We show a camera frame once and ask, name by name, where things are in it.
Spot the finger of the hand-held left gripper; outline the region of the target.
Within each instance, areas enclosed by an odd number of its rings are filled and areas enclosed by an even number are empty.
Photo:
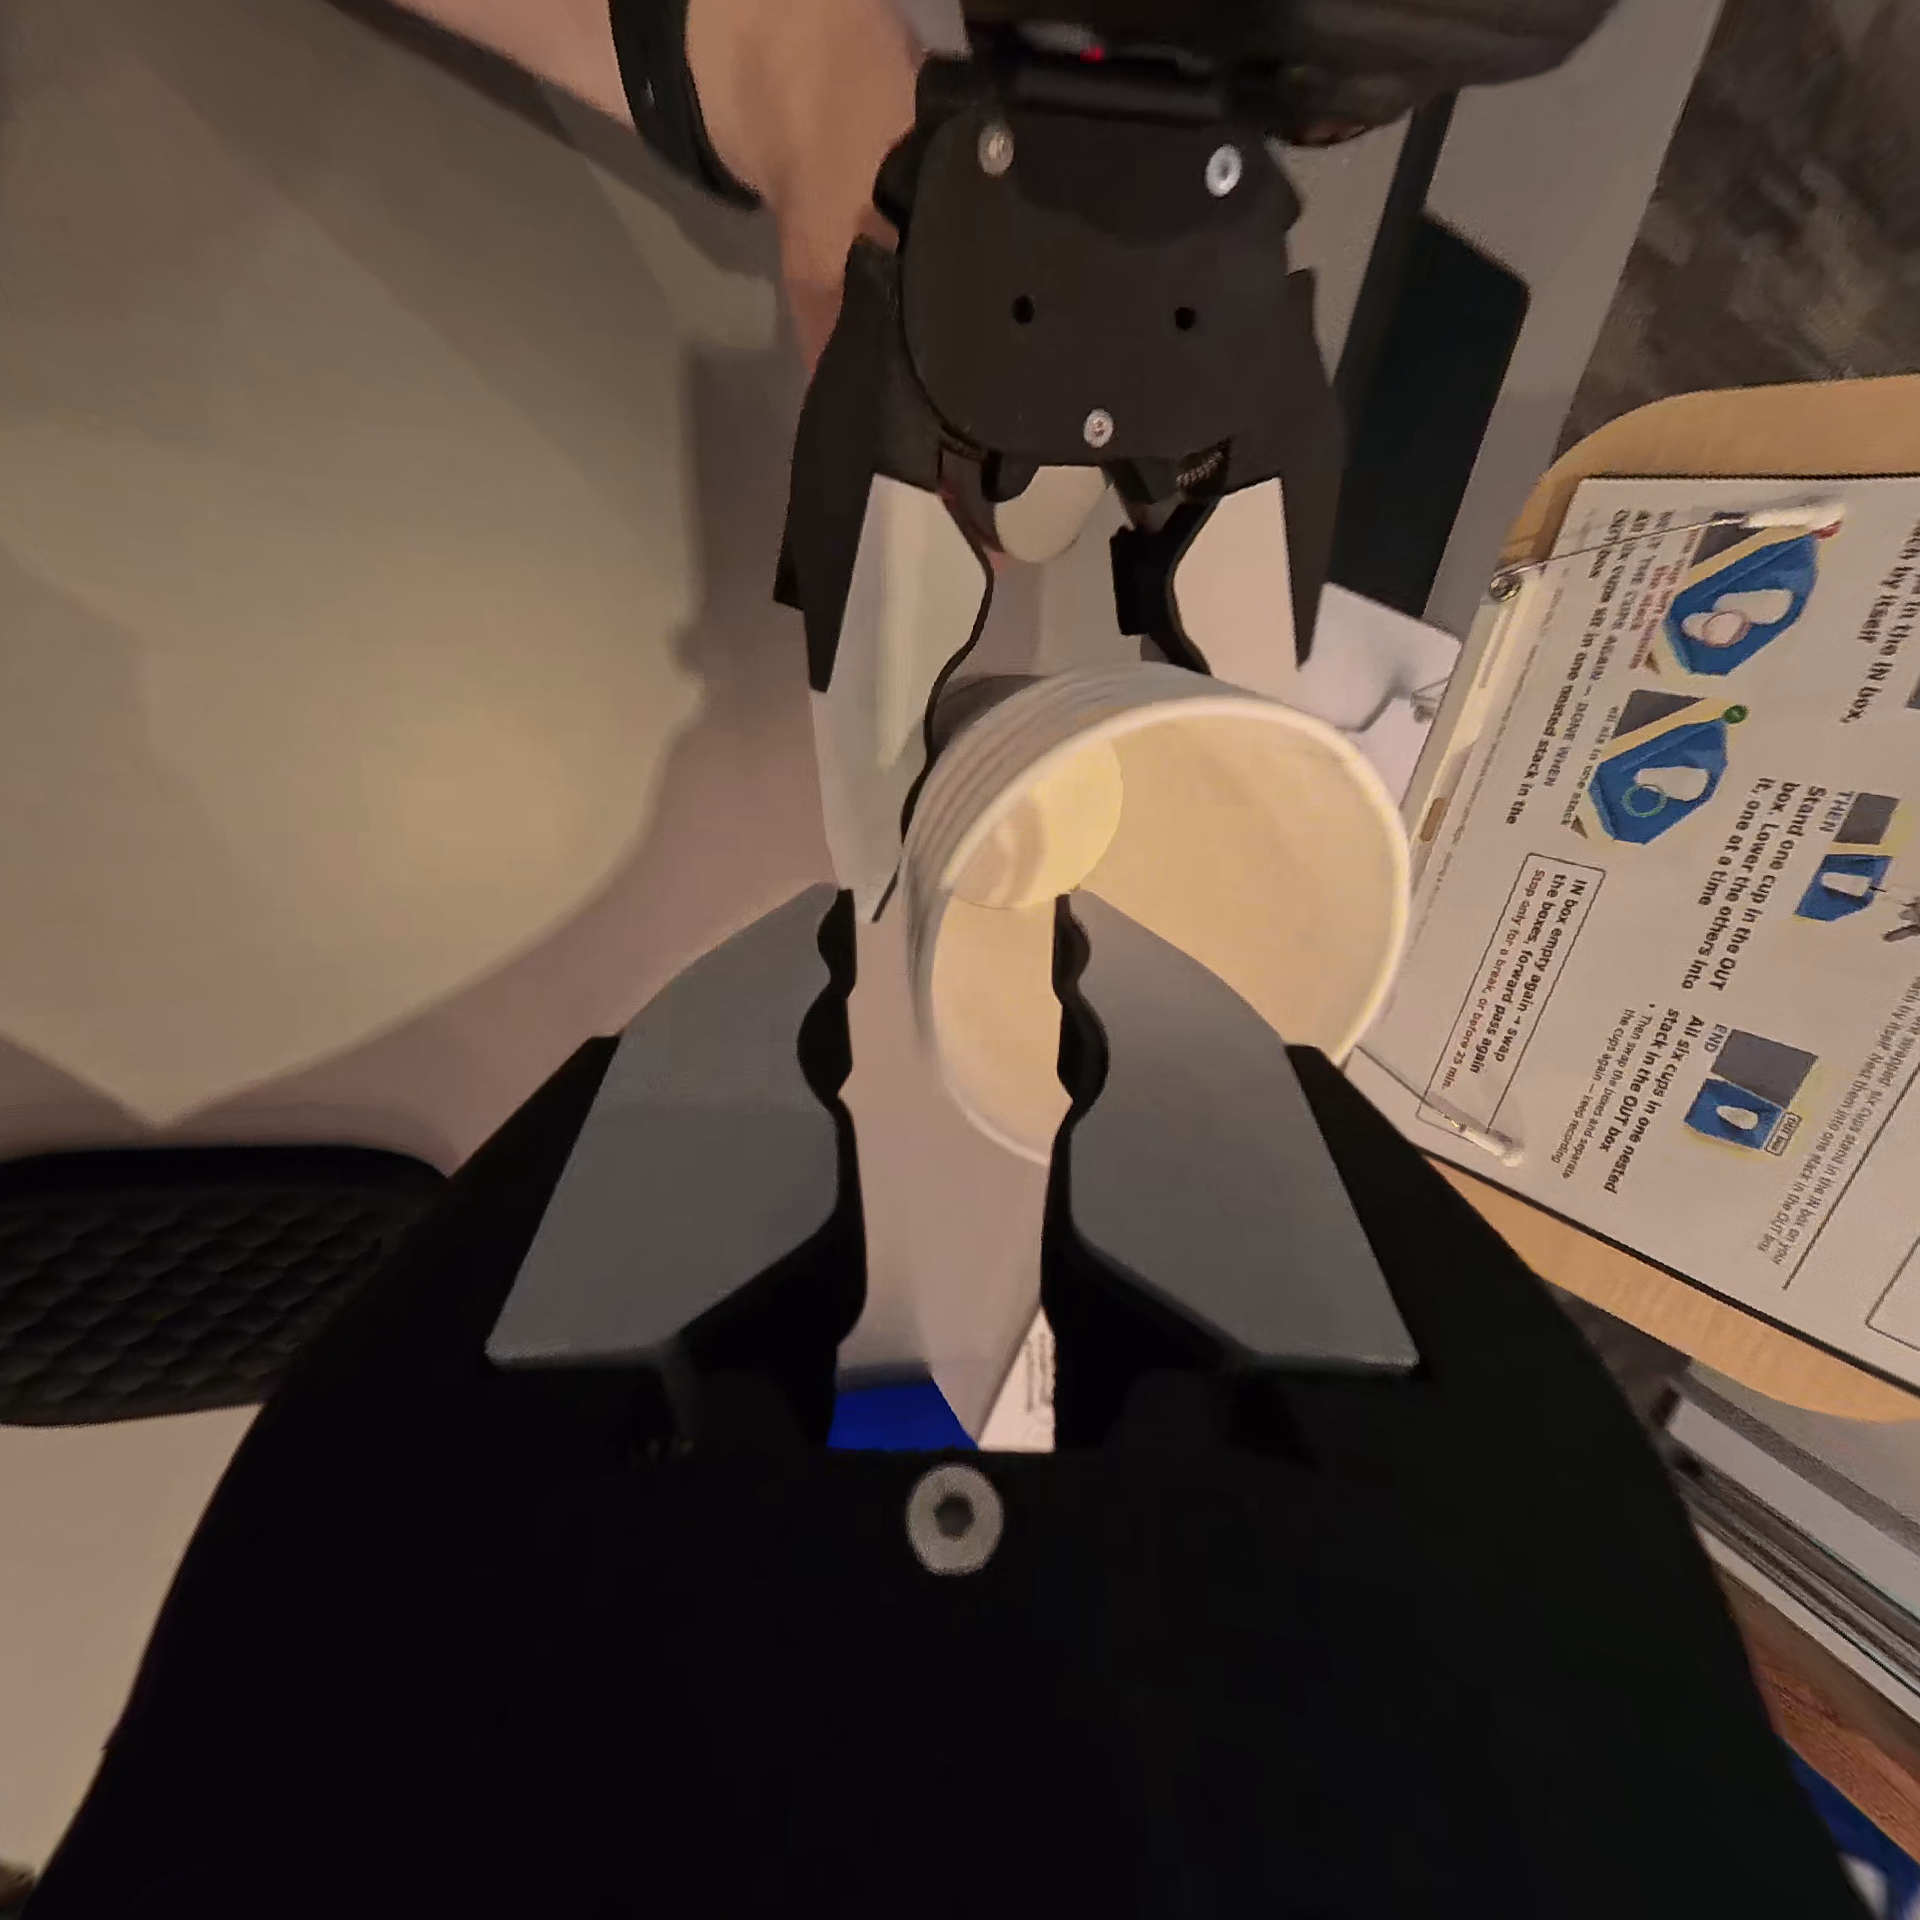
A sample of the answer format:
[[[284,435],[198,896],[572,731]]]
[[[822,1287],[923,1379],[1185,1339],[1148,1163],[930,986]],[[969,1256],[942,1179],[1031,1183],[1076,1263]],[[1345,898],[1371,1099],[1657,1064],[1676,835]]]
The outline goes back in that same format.
[[[831,683],[810,696],[822,828],[841,890],[883,915],[930,768],[930,716],[976,645],[992,564],[937,494],[874,479]]]
[[[1299,678],[1284,494],[1185,499],[1110,535],[1116,627],[1208,678]]]

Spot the black wrist watch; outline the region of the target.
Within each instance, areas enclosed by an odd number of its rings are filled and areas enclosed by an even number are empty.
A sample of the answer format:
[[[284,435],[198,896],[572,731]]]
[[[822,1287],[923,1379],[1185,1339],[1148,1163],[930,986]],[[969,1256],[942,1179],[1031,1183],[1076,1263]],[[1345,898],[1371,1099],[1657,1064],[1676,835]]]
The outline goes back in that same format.
[[[755,213],[760,195],[708,141],[686,52],[689,4],[609,4],[620,93],[641,141],[708,198]]]

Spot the wooden beam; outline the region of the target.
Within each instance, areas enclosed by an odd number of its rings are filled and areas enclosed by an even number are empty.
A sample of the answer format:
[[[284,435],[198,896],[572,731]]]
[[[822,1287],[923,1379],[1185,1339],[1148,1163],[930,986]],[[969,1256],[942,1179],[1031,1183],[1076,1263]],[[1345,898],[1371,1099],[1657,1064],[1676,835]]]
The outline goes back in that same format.
[[[1917,1821],[1917,1718],[1762,1602],[1736,1606],[1774,1727],[1860,1813]]]

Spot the blue plastic bin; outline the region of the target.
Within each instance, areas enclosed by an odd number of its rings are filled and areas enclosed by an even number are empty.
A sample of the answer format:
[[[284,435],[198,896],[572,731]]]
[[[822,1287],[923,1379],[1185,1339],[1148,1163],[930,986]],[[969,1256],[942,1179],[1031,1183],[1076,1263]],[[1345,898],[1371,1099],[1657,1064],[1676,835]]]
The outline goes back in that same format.
[[[1790,1754],[1790,1769],[1823,1815],[1841,1869],[1872,1915],[1917,1915],[1917,1857],[1801,1754]]]
[[[930,1379],[844,1386],[831,1413],[841,1452],[973,1452],[976,1440]]]

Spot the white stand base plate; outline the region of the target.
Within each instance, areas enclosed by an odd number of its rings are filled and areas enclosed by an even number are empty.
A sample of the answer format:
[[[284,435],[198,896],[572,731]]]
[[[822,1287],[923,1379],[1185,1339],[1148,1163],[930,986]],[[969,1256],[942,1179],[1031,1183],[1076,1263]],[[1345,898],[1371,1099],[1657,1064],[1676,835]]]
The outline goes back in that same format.
[[[1339,731],[1371,731],[1387,707],[1409,707],[1429,729],[1461,639],[1428,619],[1393,610],[1343,583],[1326,583],[1315,610],[1310,659],[1299,665],[1299,703]]]

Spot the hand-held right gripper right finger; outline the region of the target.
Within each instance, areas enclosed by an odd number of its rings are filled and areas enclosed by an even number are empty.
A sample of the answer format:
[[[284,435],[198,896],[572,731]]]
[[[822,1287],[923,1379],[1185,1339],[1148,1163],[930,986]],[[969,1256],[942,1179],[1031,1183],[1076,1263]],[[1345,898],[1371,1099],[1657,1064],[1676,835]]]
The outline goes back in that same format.
[[[1420,1347],[1284,1035],[1092,890],[1055,908],[1068,1112],[1041,1216],[1055,1449],[1119,1437],[1138,1391],[1404,1382]]]

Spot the white green-banded paper cup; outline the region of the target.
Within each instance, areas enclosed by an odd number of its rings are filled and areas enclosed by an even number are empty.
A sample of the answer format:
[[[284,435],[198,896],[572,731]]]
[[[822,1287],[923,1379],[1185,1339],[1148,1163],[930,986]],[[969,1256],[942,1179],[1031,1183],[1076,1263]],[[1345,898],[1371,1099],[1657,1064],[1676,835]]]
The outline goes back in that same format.
[[[1385,1008],[1412,918],[1401,809],[1343,731],[1256,699],[1119,743],[1119,828],[1076,890],[1018,911],[954,902],[930,940],[904,930],[923,1056],[997,1146],[1041,1163],[1066,1117],[1057,898],[1103,898],[1336,1064]]]

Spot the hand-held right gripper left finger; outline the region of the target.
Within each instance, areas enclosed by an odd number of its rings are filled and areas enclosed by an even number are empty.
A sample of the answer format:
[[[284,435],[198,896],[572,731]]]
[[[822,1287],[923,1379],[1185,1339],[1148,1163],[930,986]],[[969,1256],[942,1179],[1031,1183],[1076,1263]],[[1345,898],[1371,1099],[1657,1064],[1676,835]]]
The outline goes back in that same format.
[[[822,1449],[869,1277],[851,986],[855,902],[831,883],[659,986],[610,1046],[497,1368],[645,1379],[686,1446]]]

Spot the paper sheet in plastic sleeve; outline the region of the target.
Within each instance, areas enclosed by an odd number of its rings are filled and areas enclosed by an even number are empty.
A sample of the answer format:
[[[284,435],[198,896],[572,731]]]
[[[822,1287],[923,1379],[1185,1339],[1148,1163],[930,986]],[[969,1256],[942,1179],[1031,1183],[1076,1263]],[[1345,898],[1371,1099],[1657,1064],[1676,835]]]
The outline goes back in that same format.
[[[1034,1314],[979,1426],[979,1449],[1055,1452],[1055,1371],[1055,1331],[1045,1314]]]

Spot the person's left hand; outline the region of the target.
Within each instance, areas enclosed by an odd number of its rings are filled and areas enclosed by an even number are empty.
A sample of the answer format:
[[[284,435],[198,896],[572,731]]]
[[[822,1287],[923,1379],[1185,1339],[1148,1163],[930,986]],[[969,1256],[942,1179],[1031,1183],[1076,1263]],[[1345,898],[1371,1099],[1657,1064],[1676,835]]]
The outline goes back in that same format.
[[[893,4],[694,4],[686,57],[716,158],[775,219],[790,331],[818,368],[851,248],[899,244],[874,178],[915,124],[923,47]]]

